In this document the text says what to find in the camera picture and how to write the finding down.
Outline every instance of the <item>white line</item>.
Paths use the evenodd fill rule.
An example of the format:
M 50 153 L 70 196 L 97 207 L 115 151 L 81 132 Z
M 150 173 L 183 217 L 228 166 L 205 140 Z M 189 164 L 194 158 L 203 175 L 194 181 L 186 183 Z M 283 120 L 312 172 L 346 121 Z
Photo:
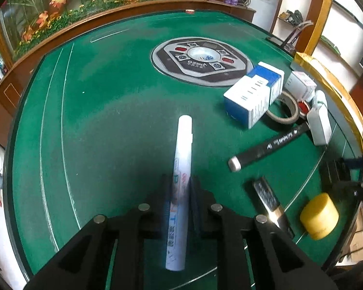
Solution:
M 304 237 L 304 235 L 306 234 L 306 232 L 304 232 L 302 235 L 301 235 L 301 237 L 297 240 L 297 242 L 296 242 L 296 245 L 301 241 L 301 239 Z
M 63 48 L 62 48 L 61 52 L 59 53 L 58 59 L 56 60 L 55 67 L 54 67 L 53 73 L 51 75 L 50 83 L 48 84 L 47 93 L 45 95 L 45 105 L 43 107 L 42 124 L 40 126 L 40 141 L 39 141 L 40 189 L 41 189 L 41 192 L 42 192 L 43 208 L 45 210 L 45 218 L 47 220 L 48 231 L 50 231 L 50 240 L 51 240 L 52 244 L 54 245 L 55 253 L 59 251 L 59 247 L 58 247 L 58 243 L 56 243 L 56 239 L 55 239 L 55 236 L 54 236 L 53 225 L 52 225 L 52 222 L 51 222 L 50 213 L 48 211 L 48 206 L 47 206 L 47 198 L 45 197 L 45 182 L 43 180 L 43 163 L 42 163 L 42 135 L 43 135 L 43 129 L 45 127 L 45 106 L 47 105 L 47 98 L 48 98 L 48 94 L 50 92 L 51 82 L 53 81 L 55 69 L 56 69 L 56 67 L 58 65 L 58 62 L 59 62 L 60 56 L 62 54 L 62 51 L 63 51 Z
M 333 136 L 333 133 L 335 132 L 336 129 L 336 124 L 335 127 L 332 130 L 332 134 L 331 134 L 331 139 Z M 323 153 L 321 154 L 320 158 L 318 159 L 317 163 L 315 164 L 315 166 L 313 167 L 313 169 L 311 170 L 310 174 L 308 175 L 307 179 L 304 181 L 303 185 L 300 186 L 300 188 L 298 189 L 297 193 L 293 196 L 293 198 L 290 200 L 290 202 L 288 203 L 288 205 L 285 207 L 284 212 L 286 212 L 289 207 L 293 204 L 293 202 L 297 199 L 297 197 L 300 195 L 300 193 L 302 192 L 302 190 L 305 188 L 305 186 L 308 184 L 309 180 L 311 179 L 311 177 L 313 176 L 313 174 L 315 173 L 316 169 L 318 168 L 321 160 L 323 159 L 325 152 L 327 151 L 328 146 L 325 147 Z
M 73 53 L 73 48 L 74 48 L 74 43 L 73 43 L 73 45 L 71 47 L 70 56 L 68 57 L 67 67 L 66 67 L 66 74 L 65 74 L 65 81 L 63 83 L 62 108 L 61 108 L 61 145 L 62 145 L 63 170 L 65 171 L 67 192 L 68 192 L 68 196 L 70 197 L 70 203 L 71 203 L 71 207 L 72 207 L 73 212 L 74 212 L 74 216 L 76 218 L 76 223 L 78 225 L 78 228 L 80 229 L 81 228 L 81 225 L 80 225 L 79 220 L 78 220 L 78 215 L 76 214 L 76 207 L 74 206 L 74 199 L 73 199 L 73 195 L 71 193 L 70 182 L 68 181 L 67 169 L 66 169 L 65 151 L 64 151 L 64 148 L 63 148 L 63 103 L 64 103 L 64 99 L 65 99 L 65 89 L 66 89 L 67 71 L 68 71 L 68 66 L 70 64 L 71 54 Z
M 346 141 L 344 142 L 343 152 L 341 153 L 341 156 L 342 156 L 342 157 L 343 157 L 343 155 L 344 155 L 344 151 L 346 150 L 346 145 L 347 145 L 347 139 L 346 139 Z
M 104 37 L 98 38 L 98 39 L 96 39 L 96 40 L 91 40 L 91 41 L 90 41 L 90 43 L 92 43 L 92 42 L 96 42 L 96 41 L 101 40 L 101 39 L 106 38 L 106 37 L 113 36 L 113 35 L 115 35 L 115 34 L 119 34 L 119 33 L 122 33 L 122 32 L 126 32 L 127 30 L 129 30 L 129 29 L 124 29 L 124 30 L 121 30 L 121 31 L 119 31 L 119 32 L 116 32 L 116 33 L 113 33 L 113 34 L 106 35 L 106 36 L 104 36 Z
M 202 277 L 204 277 L 204 276 L 207 276 L 209 273 L 212 273 L 213 271 L 216 271 L 216 270 L 217 270 L 217 268 L 218 268 L 218 267 L 214 267 L 212 270 L 209 270 L 208 272 L 204 273 L 203 275 L 200 275 L 199 277 L 196 277 L 196 278 L 194 278 L 194 279 L 192 279 L 192 280 L 190 280 L 190 281 L 187 281 L 187 282 L 185 282 L 185 283 L 182 283 L 181 285 L 178 285 L 178 286 L 176 286 L 176 287 L 174 287 L 174 288 L 171 288 L 171 289 L 169 289 L 169 290 L 175 290 L 175 289 L 179 289 L 179 288 L 181 288 L 181 287 L 184 287 L 185 285 L 188 285 L 189 283 L 192 283 L 192 282 L 194 282 L 194 281 L 196 281 L 196 280 L 198 280 L 198 279 L 200 279 L 200 278 L 202 278 Z

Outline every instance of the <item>metal screw head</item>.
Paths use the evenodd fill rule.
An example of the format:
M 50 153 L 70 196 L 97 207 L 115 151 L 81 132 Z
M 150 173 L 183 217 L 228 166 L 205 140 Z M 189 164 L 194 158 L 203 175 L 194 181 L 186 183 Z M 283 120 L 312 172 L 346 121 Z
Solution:
M 223 206 L 221 204 L 212 204 L 211 210 L 213 211 L 221 211 L 223 209 Z
M 97 215 L 97 216 L 94 216 L 93 221 L 96 224 L 101 224 L 105 221 L 105 219 L 106 219 L 106 217 L 104 215 Z
M 260 224 L 265 224 L 267 222 L 267 217 L 265 215 L 257 215 L 256 216 L 256 220 L 260 223 Z
M 140 210 L 140 211 L 147 211 L 147 210 L 149 210 L 151 207 L 150 207 L 150 205 L 149 204 L 147 204 L 147 203 L 142 203 L 142 204 L 140 204 L 139 206 L 138 206 L 138 210 Z

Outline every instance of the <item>orange flower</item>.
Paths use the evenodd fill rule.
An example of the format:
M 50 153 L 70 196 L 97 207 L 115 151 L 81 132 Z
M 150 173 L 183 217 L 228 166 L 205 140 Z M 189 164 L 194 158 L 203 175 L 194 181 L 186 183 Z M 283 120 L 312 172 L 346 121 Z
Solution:
M 54 12 L 50 15 L 50 21 L 54 20 L 55 18 L 57 18 L 59 16 L 59 12 Z
M 66 4 L 66 0 L 51 0 L 50 2 L 50 5 L 57 9 L 60 9 L 64 4 Z
M 47 11 L 44 11 L 44 13 L 39 14 L 39 19 L 36 21 L 37 24 L 39 24 L 39 28 L 42 28 L 45 26 L 47 22 L 48 13 Z
M 31 28 L 31 26 L 28 26 L 28 29 L 24 31 L 22 38 L 24 41 L 30 41 L 32 39 L 33 34 L 34 34 L 33 29 Z

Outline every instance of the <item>white marker pen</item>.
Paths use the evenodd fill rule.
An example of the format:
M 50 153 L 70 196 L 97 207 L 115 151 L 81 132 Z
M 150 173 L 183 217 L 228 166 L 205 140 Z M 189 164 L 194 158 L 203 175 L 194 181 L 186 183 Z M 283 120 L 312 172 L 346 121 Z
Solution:
M 179 118 L 173 165 L 172 198 L 169 211 L 165 268 L 184 269 L 187 247 L 189 181 L 191 176 L 192 118 Z

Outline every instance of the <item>yellow lid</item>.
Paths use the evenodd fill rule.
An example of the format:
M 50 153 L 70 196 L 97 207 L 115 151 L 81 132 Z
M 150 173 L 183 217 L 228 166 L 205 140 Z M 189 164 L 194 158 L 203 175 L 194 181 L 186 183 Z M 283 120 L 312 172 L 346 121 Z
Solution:
M 332 232 L 339 220 L 339 213 L 327 193 L 314 197 L 302 210 L 300 221 L 314 240 Z

